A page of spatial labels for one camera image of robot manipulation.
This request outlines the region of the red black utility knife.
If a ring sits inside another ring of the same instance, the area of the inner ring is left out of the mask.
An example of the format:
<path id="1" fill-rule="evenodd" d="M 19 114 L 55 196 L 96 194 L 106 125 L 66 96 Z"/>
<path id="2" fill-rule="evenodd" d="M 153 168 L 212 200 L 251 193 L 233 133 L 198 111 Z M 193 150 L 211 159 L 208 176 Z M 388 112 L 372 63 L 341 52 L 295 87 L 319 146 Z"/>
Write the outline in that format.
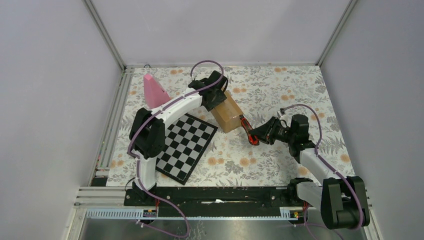
<path id="1" fill-rule="evenodd" d="M 240 124 L 243 127 L 243 129 L 244 129 L 244 131 L 247 135 L 248 142 L 253 146 L 258 146 L 260 144 L 260 142 L 259 142 L 259 140 L 256 136 L 254 136 L 250 133 L 250 131 L 253 128 L 250 125 L 249 121 L 246 119 L 246 117 L 243 114 L 241 114 L 239 116 L 239 118 L 240 118 Z"/>

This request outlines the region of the brown cardboard express box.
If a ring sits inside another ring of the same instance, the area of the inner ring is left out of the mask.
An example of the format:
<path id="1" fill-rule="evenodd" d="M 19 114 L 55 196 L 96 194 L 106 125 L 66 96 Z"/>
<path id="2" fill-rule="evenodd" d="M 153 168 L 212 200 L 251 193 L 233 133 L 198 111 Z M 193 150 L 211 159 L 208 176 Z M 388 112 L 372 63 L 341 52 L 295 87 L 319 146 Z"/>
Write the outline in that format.
<path id="1" fill-rule="evenodd" d="M 240 116 L 244 113 L 233 99 L 229 90 L 226 90 L 224 94 L 226 100 L 213 108 L 210 112 L 222 131 L 227 134 L 242 126 Z"/>

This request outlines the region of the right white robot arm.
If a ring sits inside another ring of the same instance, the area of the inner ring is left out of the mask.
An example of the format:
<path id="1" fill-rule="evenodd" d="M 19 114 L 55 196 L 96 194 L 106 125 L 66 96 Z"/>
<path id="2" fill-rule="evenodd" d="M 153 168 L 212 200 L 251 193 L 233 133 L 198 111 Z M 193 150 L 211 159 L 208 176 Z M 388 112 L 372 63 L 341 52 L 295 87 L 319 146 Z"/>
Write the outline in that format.
<path id="1" fill-rule="evenodd" d="M 293 206 L 307 202 L 317 208 L 328 229 L 356 229 L 370 223 L 370 212 L 364 181 L 359 176 L 344 177 L 320 154 L 310 140 L 309 119 L 295 114 L 289 126 L 272 117 L 256 128 L 246 130 L 250 139 L 273 145 L 276 141 L 288 145 L 289 154 L 318 180 L 308 178 L 290 181 L 287 201 Z"/>

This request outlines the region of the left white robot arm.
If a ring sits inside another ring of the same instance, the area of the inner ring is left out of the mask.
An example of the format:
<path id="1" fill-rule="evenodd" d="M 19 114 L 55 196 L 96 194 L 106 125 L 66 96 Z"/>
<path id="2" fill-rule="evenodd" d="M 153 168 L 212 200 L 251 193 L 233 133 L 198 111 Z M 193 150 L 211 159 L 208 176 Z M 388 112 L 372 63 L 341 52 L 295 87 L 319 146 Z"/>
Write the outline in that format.
<path id="1" fill-rule="evenodd" d="M 209 77 L 193 80 L 178 97 L 148 110 L 140 108 L 135 115 L 127 154 L 136 160 L 136 199 L 144 206 L 155 200 L 156 158 L 165 147 L 166 129 L 180 117 L 199 107 L 211 111 L 226 100 L 222 87 L 224 72 L 214 70 Z"/>

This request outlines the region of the floral patterned table mat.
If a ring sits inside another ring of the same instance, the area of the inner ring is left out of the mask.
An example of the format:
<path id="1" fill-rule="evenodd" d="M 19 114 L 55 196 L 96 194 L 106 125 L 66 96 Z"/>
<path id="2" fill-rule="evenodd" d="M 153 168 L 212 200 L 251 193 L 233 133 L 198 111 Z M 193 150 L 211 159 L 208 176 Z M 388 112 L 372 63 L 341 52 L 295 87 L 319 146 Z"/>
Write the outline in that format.
<path id="1" fill-rule="evenodd" d="M 208 77 L 215 66 L 136 68 L 132 74 L 106 185 L 122 187 L 136 174 L 136 160 L 127 154 L 129 132 L 138 109 L 145 106 L 145 74 L 152 74 L 172 98 L 182 94 L 192 78 Z M 253 127 L 289 107 L 287 114 L 306 115 L 310 138 L 319 152 L 345 176 L 354 175 L 339 123 L 318 66 L 228 66 L 228 91 Z M 249 144 L 243 128 L 219 129 L 186 182 L 188 187 L 284 186 L 296 177 L 313 178 L 289 154 L 288 146 Z"/>

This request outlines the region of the black white checkerboard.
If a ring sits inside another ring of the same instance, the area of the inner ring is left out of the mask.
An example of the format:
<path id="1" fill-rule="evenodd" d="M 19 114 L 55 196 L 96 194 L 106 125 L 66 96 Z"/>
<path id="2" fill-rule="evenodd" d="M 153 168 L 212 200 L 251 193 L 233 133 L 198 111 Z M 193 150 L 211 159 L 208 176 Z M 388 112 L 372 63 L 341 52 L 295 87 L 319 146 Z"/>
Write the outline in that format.
<path id="1" fill-rule="evenodd" d="M 190 114 L 170 124 L 158 134 L 164 144 L 157 157 L 140 157 L 138 172 L 143 186 L 149 190 L 156 185 L 156 172 L 185 185 L 217 130 L 217 126 Z"/>

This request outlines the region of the pink triangular block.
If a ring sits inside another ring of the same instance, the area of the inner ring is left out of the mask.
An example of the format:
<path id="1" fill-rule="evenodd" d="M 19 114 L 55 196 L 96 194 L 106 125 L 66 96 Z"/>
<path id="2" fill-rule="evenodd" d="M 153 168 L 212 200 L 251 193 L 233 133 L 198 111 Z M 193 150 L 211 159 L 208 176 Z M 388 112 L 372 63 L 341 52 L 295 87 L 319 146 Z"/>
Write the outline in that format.
<path id="1" fill-rule="evenodd" d="M 167 91 L 152 74 L 143 76 L 144 99 L 150 109 L 157 108 L 171 100 Z"/>

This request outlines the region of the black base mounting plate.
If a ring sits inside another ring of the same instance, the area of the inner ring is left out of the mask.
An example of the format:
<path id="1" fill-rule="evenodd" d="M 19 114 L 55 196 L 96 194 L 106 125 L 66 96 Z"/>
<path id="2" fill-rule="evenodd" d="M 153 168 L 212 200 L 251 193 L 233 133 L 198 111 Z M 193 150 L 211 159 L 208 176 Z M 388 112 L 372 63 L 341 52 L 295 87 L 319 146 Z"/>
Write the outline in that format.
<path id="1" fill-rule="evenodd" d="M 152 207 L 159 217 L 281 217 L 281 210 L 300 212 L 305 202 L 287 187 L 137 187 L 125 191 L 124 206 Z"/>

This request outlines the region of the left aluminium corner post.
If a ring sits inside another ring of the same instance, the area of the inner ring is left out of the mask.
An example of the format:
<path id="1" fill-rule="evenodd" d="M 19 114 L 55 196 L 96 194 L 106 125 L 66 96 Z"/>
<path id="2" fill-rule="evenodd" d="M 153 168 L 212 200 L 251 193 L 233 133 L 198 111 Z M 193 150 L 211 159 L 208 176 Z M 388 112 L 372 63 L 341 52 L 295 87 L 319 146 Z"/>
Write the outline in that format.
<path id="1" fill-rule="evenodd" d="M 92 18 L 96 28 L 98 29 L 106 47 L 110 51 L 112 58 L 118 65 L 119 69 L 121 71 L 125 71 L 126 64 L 124 63 L 123 58 L 121 57 L 116 45 L 114 44 L 111 35 L 109 34 L 104 22 L 102 21 L 102 18 L 97 11 L 97 8 L 92 0 L 82 0 L 82 3 L 86 7 L 90 17 Z"/>

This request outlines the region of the aluminium corner post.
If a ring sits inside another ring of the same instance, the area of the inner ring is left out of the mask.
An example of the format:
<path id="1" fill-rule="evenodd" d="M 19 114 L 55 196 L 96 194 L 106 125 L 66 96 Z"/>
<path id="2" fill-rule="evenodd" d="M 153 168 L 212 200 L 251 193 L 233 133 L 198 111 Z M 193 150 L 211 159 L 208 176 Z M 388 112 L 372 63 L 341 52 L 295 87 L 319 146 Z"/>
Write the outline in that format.
<path id="1" fill-rule="evenodd" d="M 331 52 L 332 47 L 336 43 L 338 36 L 340 35 L 341 31 L 343 30 L 345 24 L 347 23 L 351 13 L 355 9 L 358 2 L 359 2 L 358 0 L 350 0 L 348 2 L 347 7 L 343 11 L 340 19 L 337 22 L 337 25 L 335 26 L 332 34 L 330 35 L 330 38 L 327 41 L 322 53 L 320 54 L 318 60 L 316 61 L 316 63 L 315 63 L 316 66 L 321 67 L 324 64 L 328 54 Z"/>
<path id="2" fill-rule="evenodd" d="M 121 57 L 116 45 L 114 44 L 111 35 L 109 34 L 104 22 L 102 21 L 102 18 L 97 11 L 97 8 L 92 0 L 82 0 L 82 3 L 86 7 L 90 17 L 92 18 L 96 28 L 98 29 L 106 47 L 110 51 L 112 58 L 118 65 L 119 69 L 121 71 L 125 71 L 126 64 L 124 63 L 123 58 Z"/>

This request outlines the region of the right aluminium corner post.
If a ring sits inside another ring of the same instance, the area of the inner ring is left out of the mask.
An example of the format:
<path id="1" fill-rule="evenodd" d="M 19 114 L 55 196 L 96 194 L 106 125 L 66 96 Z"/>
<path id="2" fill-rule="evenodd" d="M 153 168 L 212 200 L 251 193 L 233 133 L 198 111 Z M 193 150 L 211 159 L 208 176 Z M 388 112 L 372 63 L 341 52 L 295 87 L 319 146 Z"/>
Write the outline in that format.
<path id="1" fill-rule="evenodd" d="M 318 60 L 316 61 L 316 63 L 315 63 L 316 66 L 321 67 L 324 64 L 328 54 L 331 52 L 332 47 L 336 43 L 338 36 L 340 35 L 341 31 L 343 30 L 345 24 L 347 23 L 351 13 L 355 9 L 358 2 L 359 2 L 358 0 L 350 0 L 348 2 L 347 7 L 343 11 L 340 19 L 337 22 L 337 25 L 335 26 L 332 34 L 330 35 L 330 38 L 327 41 L 322 53 L 320 54 Z"/>

